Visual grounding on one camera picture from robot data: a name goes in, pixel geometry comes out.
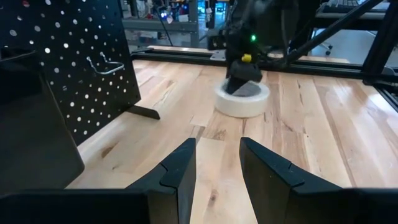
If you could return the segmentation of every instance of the white tape roll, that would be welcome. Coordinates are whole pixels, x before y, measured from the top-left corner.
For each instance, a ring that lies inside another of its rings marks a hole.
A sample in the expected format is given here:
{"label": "white tape roll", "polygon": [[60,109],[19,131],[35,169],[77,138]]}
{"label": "white tape roll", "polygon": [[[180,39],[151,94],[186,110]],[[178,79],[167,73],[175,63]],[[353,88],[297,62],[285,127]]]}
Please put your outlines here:
{"label": "white tape roll", "polygon": [[250,118],[262,114],[266,109],[269,89],[262,83],[247,82],[233,95],[227,94],[225,80],[216,91],[216,108],[225,115]]}

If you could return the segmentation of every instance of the wood grain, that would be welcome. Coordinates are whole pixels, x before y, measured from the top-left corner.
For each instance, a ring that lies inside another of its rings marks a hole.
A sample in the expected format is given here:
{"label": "wood grain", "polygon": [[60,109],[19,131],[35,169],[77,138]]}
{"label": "wood grain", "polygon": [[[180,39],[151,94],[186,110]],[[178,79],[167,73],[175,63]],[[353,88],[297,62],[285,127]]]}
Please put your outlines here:
{"label": "wood grain", "polygon": [[134,61],[154,121],[124,113],[78,148],[86,169],[70,188],[124,188],[186,138],[197,138],[191,223],[256,223],[239,139],[253,138],[299,167],[342,187],[398,187],[398,114],[358,80],[264,72],[271,94],[261,116],[214,109],[225,68]]}

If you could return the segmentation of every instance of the robot end effector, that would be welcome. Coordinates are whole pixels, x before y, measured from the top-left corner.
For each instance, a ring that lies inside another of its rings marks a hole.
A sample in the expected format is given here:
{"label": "robot end effector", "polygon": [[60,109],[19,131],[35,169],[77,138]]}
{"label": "robot end effector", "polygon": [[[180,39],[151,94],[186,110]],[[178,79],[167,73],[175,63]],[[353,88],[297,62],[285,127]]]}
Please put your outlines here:
{"label": "robot end effector", "polygon": [[283,49],[285,57],[298,18],[297,0],[236,0],[225,27],[209,30],[207,38],[208,50],[226,49],[227,93],[248,81],[260,82],[260,60],[283,65],[283,59],[267,61],[266,49]]}

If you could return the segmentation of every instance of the metal hook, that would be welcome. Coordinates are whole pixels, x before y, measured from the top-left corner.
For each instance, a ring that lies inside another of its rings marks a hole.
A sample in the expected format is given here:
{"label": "metal hook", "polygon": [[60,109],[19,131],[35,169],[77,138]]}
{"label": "metal hook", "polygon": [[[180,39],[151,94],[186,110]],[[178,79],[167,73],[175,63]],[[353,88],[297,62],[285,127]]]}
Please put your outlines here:
{"label": "metal hook", "polygon": [[114,73],[114,72],[116,72],[116,71],[118,71],[118,70],[124,68],[124,64],[123,64],[123,63],[121,63],[121,62],[109,62],[109,61],[106,59],[104,53],[101,52],[101,53],[99,53],[99,54],[102,56],[102,58],[103,58],[103,60],[104,60],[105,63],[109,63],[109,64],[113,64],[113,65],[118,65],[118,67],[116,67],[116,68],[114,68],[114,69],[112,69],[112,70],[109,70],[109,71],[107,71],[107,72],[99,72],[99,71],[97,71],[97,68],[93,65],[93,62],[91,61],[91,58],[90,58],[90,57],[87,57],[86,59],[87,59],[88,63],[90,63],[90,66],[94,69],[94,72],[95,72],[95,73],[98,73],[98,74],[100,74],[100,75],[109,75],[109,74],[112,74],[112,73]]}

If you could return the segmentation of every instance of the pegboard stand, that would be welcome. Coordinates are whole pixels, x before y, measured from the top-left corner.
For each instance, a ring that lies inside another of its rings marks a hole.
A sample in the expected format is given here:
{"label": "pegboard stand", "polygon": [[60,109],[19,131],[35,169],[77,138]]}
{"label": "pegboard stand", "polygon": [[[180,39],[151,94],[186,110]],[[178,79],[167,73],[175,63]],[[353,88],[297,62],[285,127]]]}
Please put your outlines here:
{"label": "pegboard stand", "polygon": [[156,110],[144,108],[134,105],[126,110],[126,112],[145,116],[147,118],[160,119],[159,113]]}
{"label": "pegboard stand", "polygon": [[128,110],[159,118],[140,99],[118,1],[1,1],[0,48],[37,52],[76,145]]}

